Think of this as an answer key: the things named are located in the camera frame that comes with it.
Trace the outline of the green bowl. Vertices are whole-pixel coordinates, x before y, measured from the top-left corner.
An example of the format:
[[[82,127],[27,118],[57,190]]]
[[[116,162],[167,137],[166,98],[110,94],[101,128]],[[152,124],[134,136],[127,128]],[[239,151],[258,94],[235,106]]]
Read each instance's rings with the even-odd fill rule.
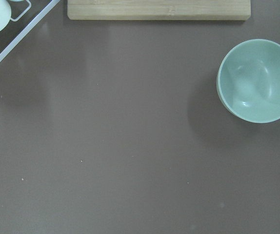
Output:
[[[280,119],[280,44],[251,39],[236,45],[220,64],[216,88],[223,106],[240,119]]]

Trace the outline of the bamboo cutting board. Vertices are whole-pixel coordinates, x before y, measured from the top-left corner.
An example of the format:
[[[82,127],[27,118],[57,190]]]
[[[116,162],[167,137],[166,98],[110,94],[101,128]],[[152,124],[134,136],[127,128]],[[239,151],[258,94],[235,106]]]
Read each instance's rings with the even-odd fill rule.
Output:
[[[249,0],[69,0],[71,20],[247,20]]]

